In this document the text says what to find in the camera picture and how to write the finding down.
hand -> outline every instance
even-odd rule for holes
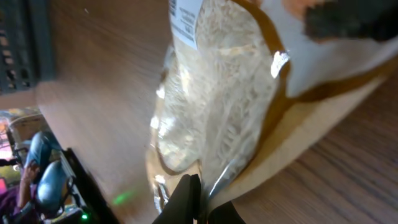
[[[24,174],[22,175],[21,182],[30,184],[37,177],[40,172],[40,167],[35,163],[35,161],[30,161],[29,165],[25,168]]]

black object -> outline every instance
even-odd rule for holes
[[[200,217],[200,189],[198,175],[182,176],[163,212],[152,224],[192,224],[194,219],[198,220],[198,223],[245,224],[232,202],[214,209],[207,220],[206,217]]]
[[[48,0],[0,1],[0,95],[55,77]]]
[[[386,41],[398,35],[397,0],[326,1],[308,7],[305,33],[312,39]]]

person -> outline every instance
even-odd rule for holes
[[[60,161],[50,163],[54,150],[62,150],[49,131],[34,135],[28,151],[19,186],[0,195],[0,223],[3,215],[16,215],[28,202],[35,211],[25,216],[23,223],[35,223],[35,213],[54,213],[60,208],[67,176]]]

wooden table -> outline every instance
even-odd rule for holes
[[[170,42],[166,0],[57,0],[57,80],[35,91],[121,222],[151,223],[144,153]],[[247,223],[398,223],[398,77],[297,162],[234,204]]]

